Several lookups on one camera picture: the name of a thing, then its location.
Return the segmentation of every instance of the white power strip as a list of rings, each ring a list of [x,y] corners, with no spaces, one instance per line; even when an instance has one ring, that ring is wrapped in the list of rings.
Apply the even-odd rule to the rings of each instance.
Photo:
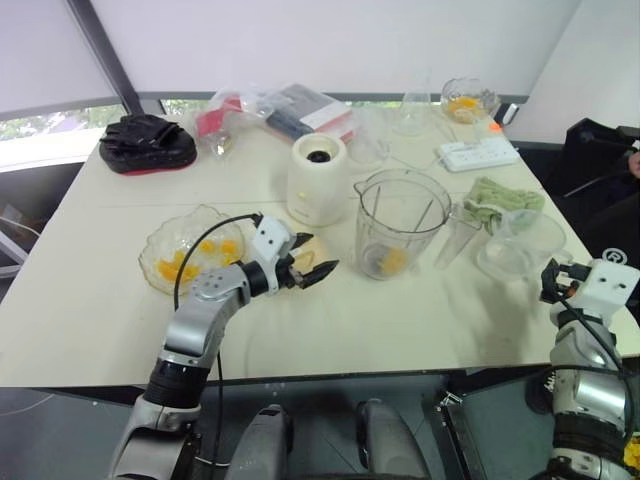
[[[509,165],[520,159],[518,151],[504,137],[483,138],[477,144],[445,143],[438,153],[451,172]]]

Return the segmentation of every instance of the white table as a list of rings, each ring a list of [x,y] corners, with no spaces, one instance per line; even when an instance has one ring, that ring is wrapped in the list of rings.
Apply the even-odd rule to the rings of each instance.
[[[455,127],[464,139],[468,127]],[[541,186],[520,161],[450,174],[434,162],[446,141],[437,131],[394,139],[394,154],[428,147],[425,171],[454,200],[479,175],[533,190]],[[169,296],[150,287],[137,263],[146,237],[164,220],[198,204],[230,214],[262,211],[318,237],[326,258],[341,264],[306,291],[255,299],[229,323],[222,343],[225,378],[402,372],[548,362],[555,327],[537,300],[538,280],[496,282],[475,266],[485,234],[445,271],[433,268],[445,242],[439,233],[418,264],[387,282],[352,264],[357,201],[340,223],[309,229],[283,202],[290,145],[260,129],[246,132],[220,162],[200,155],[176,172],[125,177],[94,151],[48,223],[0,305],[0,386],[63,387],[144,384],[167,323]],[[389,161],[385,168],[402,166]],[[354,177],[354,181],[363,175]],[[576,261],[589,255],[551,200],[545,212],[568,236]],[[640,353],[640,331],[628,311],[613,330],[623,355]]]

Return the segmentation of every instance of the green cloth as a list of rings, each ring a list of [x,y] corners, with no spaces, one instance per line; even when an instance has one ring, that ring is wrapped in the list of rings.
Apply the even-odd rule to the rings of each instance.
[[[480,177],[463,203],[465,210],[481,222],[487,232],[492,233],[493,222],[505,212],[523,209],[542,211],[544,197],[537,192],[513,190],[487,177]]]

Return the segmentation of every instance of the plastic pitcher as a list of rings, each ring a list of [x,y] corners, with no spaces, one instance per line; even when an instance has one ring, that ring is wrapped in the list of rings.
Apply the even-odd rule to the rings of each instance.
[[[413,170],[385,170],[354,188],[360,195],[356,262],[378,280],[406,270],[451,213],[446,190]]]
[[[498,280],[510,281],[539,272],[562,248],[566,235],[547,215],[515,210],[502,215],[487,244],[478,252],[478,266]]]

